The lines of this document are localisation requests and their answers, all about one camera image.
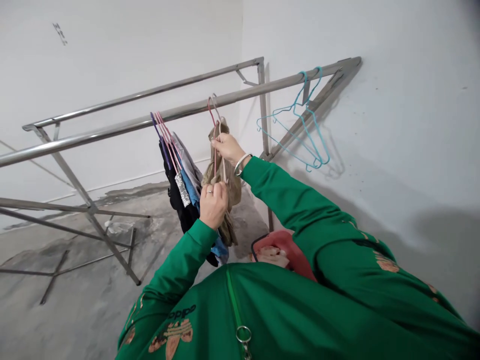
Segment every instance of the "person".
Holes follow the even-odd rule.
[[[318,281],[265,262],[229,263],[192,286],[228,204],[204,186],[200,218],[130,310],[117,359],[478,359],[480,335],[403,270],[355,219],[235,138],[212,141],[306,255]]]

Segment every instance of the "pink hanger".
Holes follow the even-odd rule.
[[[170,154],[171,162],[173,163],[173,167],[175,168],[175,171],[178,174],[179,169],[182,170],[182,166],[180,165],[180,161],[177,157],[177,153],[175,151],[173,151],[173,154],[172,154],[172,151],[170,150],[170,146],[172,145],[172,136],[170,134],[169,128],[165,125],[164,120],[162,119],[162,117],[160,116],[160,113],[158,111],[153,114],[153,117],[155,118],[155,120],[158,124],[158,127],[160,128],[160,131],[163,135],[163,138],[165,139],[165,143],[167,145],[166,148],[168,149],[168,153]]]
[[[212,95],[215,98],[217,97],[217,95],[215,93],[213,93]],[[218,115],[218,120],[216,122],[215,122],[214,115],[212,114],[212,110],[210,109],[210,100],[211,100],[211,103],[213,104],[213,108],[215,109],[216,114]],[[217,137],[215,136],[215,132],[217,131],[217,126],[218,126],[218,136],[220,136],[220,133],[221,133],[220,119],[222,117],[220,116],[220,113],[217,110],[217,106],[215,104],[215,101],[214,101],[213,97],[209,96],[206,104],[208,106],[208,111],[210,112],[211,120],[213,121],[213,138],[216,140]],[[223,157],[221,159],[221,164],[222,164],[222,168],[223,168],[223,180],[225,181],[226,184],[228,184],[229,180],[227,179],[227,171],[225,169],[225,160],[224,160]],[[214,178],[217,177],[217,151],[214,152],[214,156],[213,156],[213,177]]]

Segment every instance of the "bangle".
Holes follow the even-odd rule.
[[[249,153],[249,154],[245,154],[241,157],[241,159],[236,163],[235,169],[233,170],[233,173],[235,174],[235,176],[238,177],[238,176],[242,175],[242,173],[244,172],[242,169],[240,169],[240,172],[237,173],[237,169],[240,167],[240,164],[242,163],[243,160],[245,160],[246,157],[253,158],[254,156],[251,153]]]

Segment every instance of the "hand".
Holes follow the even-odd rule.
[[[225,160],[229,161],[232,166],[236,166],[242,156],[245,155],[245,151],[240,147],[237,140],[235,140],[232,135],[224,132],[211,141],[211,146],[213,146]]]
[[[205,185],[200,194],[200,221],[217,230],[224,220],[229,206],[229,192],[222,181],[215,185]]]

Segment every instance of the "wall mark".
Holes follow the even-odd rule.
[[[62,31],[62,29],[60,28],[60,25],[58,22],[53,22],[52,23],[53,27],[55,28],[56,30],[56,33],[58,34],[58,36],[60,37],[60,40],[61,40],[61,43],[63,44],[63,46],[66,46],[68,44],[67,42],[67,39],[65,39],[65,35],[64,35],[64,32]]]

